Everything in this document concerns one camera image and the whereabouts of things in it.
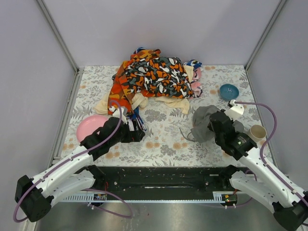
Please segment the grey cloth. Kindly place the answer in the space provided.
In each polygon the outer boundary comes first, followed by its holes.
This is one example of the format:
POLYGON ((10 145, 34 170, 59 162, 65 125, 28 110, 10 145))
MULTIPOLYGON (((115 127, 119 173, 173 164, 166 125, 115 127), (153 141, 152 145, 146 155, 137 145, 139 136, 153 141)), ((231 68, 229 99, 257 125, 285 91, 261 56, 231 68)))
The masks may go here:
MULTIPOLYGON (((183 137, 188 141, 198 142, 200 144, 214 139, 214 132, 209 129, 209 117, 211 114, 221 110, 214 105, 199 107, 192 116, 192 128, 190 132, 187 135, 183 135, 183 137)), ((244 131, 244 126, 238 120, 233 121, 233 126, 237 135, 244 131)))

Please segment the black orange white patterned cloth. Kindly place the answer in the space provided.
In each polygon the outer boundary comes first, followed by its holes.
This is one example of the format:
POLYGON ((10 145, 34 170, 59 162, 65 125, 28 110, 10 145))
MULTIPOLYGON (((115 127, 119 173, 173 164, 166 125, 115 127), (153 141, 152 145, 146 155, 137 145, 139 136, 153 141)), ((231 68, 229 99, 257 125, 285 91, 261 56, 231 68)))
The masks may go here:
POLYGON ((143 58, 126 67, 125 76, 133 93, 181 99, 193 96, 188 75, 178 57, 143 58))

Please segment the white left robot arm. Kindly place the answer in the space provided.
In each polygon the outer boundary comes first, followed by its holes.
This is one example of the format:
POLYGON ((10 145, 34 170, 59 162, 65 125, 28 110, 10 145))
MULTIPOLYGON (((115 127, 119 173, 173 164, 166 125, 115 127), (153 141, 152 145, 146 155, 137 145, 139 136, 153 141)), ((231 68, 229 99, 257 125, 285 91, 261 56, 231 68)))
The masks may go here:
POLYGON ((67 157, 31 178, 24 175, 17 181, 14 222, 38 221, 58 202, 79 191, 108 190, 106 175, 93 162, 114 145, 140 142, 144 136, 144 131, 130 130, 120 118, 109 118, 67 157))

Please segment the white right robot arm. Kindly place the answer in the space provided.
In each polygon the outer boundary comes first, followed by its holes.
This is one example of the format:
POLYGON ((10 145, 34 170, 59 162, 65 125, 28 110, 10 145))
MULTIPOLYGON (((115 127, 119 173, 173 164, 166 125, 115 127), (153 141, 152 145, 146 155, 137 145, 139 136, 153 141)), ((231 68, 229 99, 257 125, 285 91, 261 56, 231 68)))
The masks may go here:
POLYGON ((302 226, 308 218, 307 191, 268 162, 247 134, 235 131, 233 120, 225 111, 213 113, 209 121, 216 144, 259 179, 252 180, 237 167, 229 166, 226 175, 230 185, 266 207, 287 231, 295 231, 302 226))

